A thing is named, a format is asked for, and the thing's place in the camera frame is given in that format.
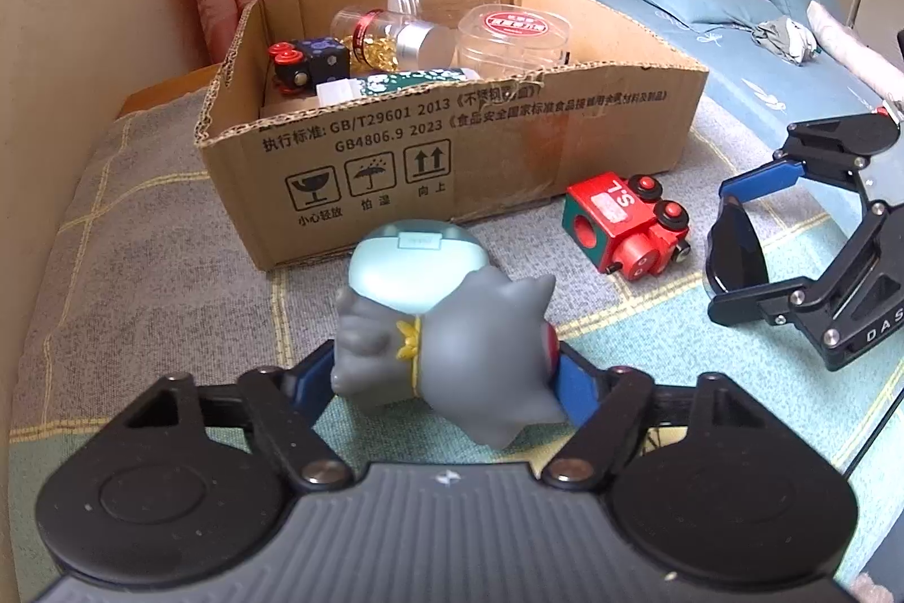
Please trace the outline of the grey cartoon animal figurine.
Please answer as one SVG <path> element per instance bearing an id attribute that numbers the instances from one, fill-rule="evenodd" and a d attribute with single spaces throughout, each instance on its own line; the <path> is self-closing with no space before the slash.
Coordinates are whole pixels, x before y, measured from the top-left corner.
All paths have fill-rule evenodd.
<path id="1" fill-rule="evenodd" d="M 474 443 L 503 450 L 524 428 L 566 421 L 553 392 L 559 343 L 545 312 L 553 275 L 467 274 L 421 315 L 343 286 L 331 389 L 363 411 L 420 400 Z"/>

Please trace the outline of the red toy train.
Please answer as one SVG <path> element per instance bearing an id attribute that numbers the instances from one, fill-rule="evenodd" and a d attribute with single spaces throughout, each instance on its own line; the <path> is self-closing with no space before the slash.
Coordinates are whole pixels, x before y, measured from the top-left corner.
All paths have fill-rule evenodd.
<path id="1" fill-rule="evenodd" d="M 662 274 L 691 253 L 689 214 L 652 175 L 602 173 L 566 190 L 562 228 L 602 274 Z"/>

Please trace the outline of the clear round red-label container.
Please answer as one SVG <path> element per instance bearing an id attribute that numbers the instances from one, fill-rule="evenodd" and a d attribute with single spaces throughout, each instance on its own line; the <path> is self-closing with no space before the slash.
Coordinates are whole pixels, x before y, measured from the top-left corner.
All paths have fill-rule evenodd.
<path id="1" fill-rule="evenodd" d="M 567 63 L 572 24 L 530 7 L 476 6 L 458 23 L 457 63 L 481 78 L 524 75 Z"/>

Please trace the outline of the medical cotton swabs container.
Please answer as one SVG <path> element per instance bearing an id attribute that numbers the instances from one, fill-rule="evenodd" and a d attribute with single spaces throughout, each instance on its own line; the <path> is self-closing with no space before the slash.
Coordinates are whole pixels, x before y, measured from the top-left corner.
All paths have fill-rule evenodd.
<path id="1" fill-rule="evenodd" d="M 338 106 L 360 98 L 378 97 L 396 93 L 407 87 L 433 83 L 459 83 L 476 81 L 480 75 L 467 67 L 435 67 L 435 69 L 411 70 L 411 72 L 380 72 L 362 78 L 343 78 L 317 86 L 317 102 L 320 107 Z"/>

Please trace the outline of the black toy train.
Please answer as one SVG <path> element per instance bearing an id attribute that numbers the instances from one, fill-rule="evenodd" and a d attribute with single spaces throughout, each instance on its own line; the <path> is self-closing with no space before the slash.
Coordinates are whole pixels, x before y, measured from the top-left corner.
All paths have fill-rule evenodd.
<path id="1" fill-rule="evenodd" d="M 334 37 L 278 41 L 268 48 L 276 87 L 284 95 L 301 95 L 319 84 L 351 76 L 351 54 Z"/>

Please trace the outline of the clear bottle of gold capsules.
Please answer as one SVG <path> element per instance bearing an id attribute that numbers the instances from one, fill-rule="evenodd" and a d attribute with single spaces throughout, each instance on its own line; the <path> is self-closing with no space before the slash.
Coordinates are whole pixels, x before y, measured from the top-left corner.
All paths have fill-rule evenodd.
<path id="1" fill-rule="evenodd" d="M 455 55 L 455 33 L 446 26 L 377 7 L 343 7 L 332 18 L 331 35 L 360 69 L 375 72 L 450 67 Z"/>

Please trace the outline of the black sunglasses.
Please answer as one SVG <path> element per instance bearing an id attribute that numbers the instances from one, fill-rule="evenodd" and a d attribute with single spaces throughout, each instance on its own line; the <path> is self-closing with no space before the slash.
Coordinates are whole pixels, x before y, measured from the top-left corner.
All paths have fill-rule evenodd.
<path id="1" fill-rule="evenodd" d="M 705 275 L 711 296 L 768 283 L 768 266 L 754 225 L 737 197 L 726 196 L 706 239 Z"/>

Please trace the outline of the blue floral bedsheet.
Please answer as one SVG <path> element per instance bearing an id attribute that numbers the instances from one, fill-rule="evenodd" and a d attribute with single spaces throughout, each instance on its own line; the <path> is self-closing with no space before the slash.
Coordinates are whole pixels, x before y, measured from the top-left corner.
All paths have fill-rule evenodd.
<path id="1" fill-rule="evenodd" d="M 645 0 L 596 0 L 634 18 L 710 69 L 705 95 L 746 125 L 764 145 L 779 147 L 786 127 L 806 119 L 872 112 L 881 97 L 826 52 L 801 66 L 755 44 L 736 26 L 690 28 Z"/>

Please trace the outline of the crumpled grey cloth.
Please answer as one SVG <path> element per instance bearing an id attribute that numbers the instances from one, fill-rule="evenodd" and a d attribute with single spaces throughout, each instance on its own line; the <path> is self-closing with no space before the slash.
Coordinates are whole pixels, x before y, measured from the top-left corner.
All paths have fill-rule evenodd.
<path id="1" fill-rule="evenodd" d="M 809 63 L 820 50 L 811 29 L 787 15 L 757 24 L 751 35 L 755 44 L 795 66 Z"/>

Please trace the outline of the white rolled cloth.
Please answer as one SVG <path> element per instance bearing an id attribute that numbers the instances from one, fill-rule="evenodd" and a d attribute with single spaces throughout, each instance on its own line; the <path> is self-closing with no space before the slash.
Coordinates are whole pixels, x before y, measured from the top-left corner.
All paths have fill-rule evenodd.
<path id="1" fill-rule="evenodd" d="M 806 17 L 816 41 L 827 54 L 858 76 L 884 101 L 902 106 L 904 73 L 901 69 L 885 60 L 880 52 L 864 44 L 852 29 L 833 17 L 822 3 L 811 0 L 806 7 Z"/>

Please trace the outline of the mint green earbuds case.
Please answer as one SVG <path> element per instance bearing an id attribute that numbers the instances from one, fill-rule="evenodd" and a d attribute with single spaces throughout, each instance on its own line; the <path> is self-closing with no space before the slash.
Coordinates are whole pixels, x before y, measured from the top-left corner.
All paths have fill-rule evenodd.
<path id="1" fill-rule="evenodd" d="M 397 220 L 354 248 L 348 285 L 359 296 L 407 314 L 422 314 L 454 292 L 489 254 L 466 228 L 441 220 Z"/>

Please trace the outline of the grey green checkered blanket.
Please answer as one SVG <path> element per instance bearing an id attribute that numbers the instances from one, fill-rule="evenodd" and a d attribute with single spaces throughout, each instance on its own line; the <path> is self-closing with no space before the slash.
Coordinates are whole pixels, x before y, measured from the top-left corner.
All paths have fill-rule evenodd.
<path id="1" fill-rule="evenodd" d="M 336 329 L 345 260 L 258 270 L 193 145 L 198 97 L 127 116 L 99 141 L 56 234 L 11 383 L 9 525 L 21 600 L 55 569 L 37 536 L 43 480 L 159 375 L 228 383 L 291 366 Z M 694 251 L 652 279 L 599 274 L 564 233 L 559 203 L 486 220 L 475 236 L 512 277 L 550 274 L 550 320 L 598 366 L 688 384 L 731 376 L 849 474 L 859 522 L 840 575 L 863 571 L 902 510 L 902 343 L 831 372 L 789 326 L 721 327 L 706 306 L 703 251 L 720 182 L 766 158 L 715 102 L 697 109 L 663 179 L 691 216 Z"/>

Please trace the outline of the brown cardboard box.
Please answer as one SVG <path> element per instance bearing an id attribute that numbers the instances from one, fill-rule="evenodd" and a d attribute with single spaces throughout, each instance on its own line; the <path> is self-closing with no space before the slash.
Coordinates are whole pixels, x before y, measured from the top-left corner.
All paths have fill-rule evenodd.
<path id="1" fill-rule="evenodd" d="M 380 2 L 251 3 L 211 81 L 194 145 L 261 270 L 340 253 L 394 220 L 479 219 L 602 171 L 679 162 L 706 67 L 596 0 L 506 0 L 566 18 L 561 67 L 263 113 L 271 44 L 322 37 L 343 7 Z"/>

